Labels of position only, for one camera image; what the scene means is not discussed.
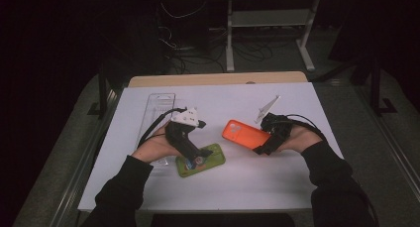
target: person's left hand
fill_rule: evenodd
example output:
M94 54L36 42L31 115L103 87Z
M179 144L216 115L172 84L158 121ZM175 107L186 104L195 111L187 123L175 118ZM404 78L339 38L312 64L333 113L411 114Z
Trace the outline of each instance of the person's left hand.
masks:
M166 125L167 123L156 130L150 138L140 145L132 153L132 157L149 164L166 156L181 156L181 153L167 141L164 135Z

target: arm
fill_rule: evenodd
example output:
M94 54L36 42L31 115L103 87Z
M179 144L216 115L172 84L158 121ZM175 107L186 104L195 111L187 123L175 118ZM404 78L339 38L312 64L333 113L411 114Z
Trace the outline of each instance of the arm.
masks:
M136 226L135 214L143 203L145 183L153 169L149 163L179 156L160 128L154 136L127 156L120 171L96 195L96 207L82 226Z
M350 165L327 142L309 130L295 126L279 148L302 155L317 186L311 201L315 226L375 226L368 211L368 197L353 180Z

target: dark background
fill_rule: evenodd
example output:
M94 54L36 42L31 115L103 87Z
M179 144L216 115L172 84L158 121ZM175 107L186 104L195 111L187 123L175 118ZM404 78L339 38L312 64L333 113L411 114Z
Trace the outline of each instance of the dark background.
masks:
M397 78L419 110L418 1L321 0L315 23L325 28L344 25L331 58L345 62L369 47L368 51L374 52L381 66ZM109 6L92 5L84 0L0 3L3 128L0 219L1 225L10 226L78 95L97 74L99 64L111 67L107 74L114 88L123 86L133 75L164 74L168 64L161 56L162 48L154 31L157 22L154 4L111 10ZM177 25L203 28L220 23L224 20L216 15L221 8L225 10L225 2L211 3L205 11L209 20ZM138 35L128 33L136 20L141 24L150 21L151 26L139 29ZM142 35L154 36L148 41ZM206 47L203 41L194 43ZM117 50L120 48L124 48L122 53ZM365 78L362 72L359 80Z

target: white table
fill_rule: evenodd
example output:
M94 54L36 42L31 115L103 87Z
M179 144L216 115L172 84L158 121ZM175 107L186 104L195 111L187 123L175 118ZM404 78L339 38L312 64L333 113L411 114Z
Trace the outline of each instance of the white table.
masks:
M312 120L333 150L342 156L312 83L223 84L126 88L86 185L78 209L90 211L104 183L120 169L138 142L151 93L175 93L176 107L197 107L203 129L189 134L197 147L217 143L226 162L211 170L182 178L174 157L155 167L146 184L141 210L151 212L292 211L311 208L315 188L303 158L292 151L258 156L222 138L230 119L259 127L259 108L275 95L274 114L299 114Z

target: person's right hand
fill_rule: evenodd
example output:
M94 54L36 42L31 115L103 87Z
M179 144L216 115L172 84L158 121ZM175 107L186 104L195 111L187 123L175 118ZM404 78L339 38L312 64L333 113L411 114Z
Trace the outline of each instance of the person's right hand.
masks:
M322 139L312 131L302 126L293 125L290 137L278 147L278 150L294 150L298 153L302 153L307 148L321 141Z

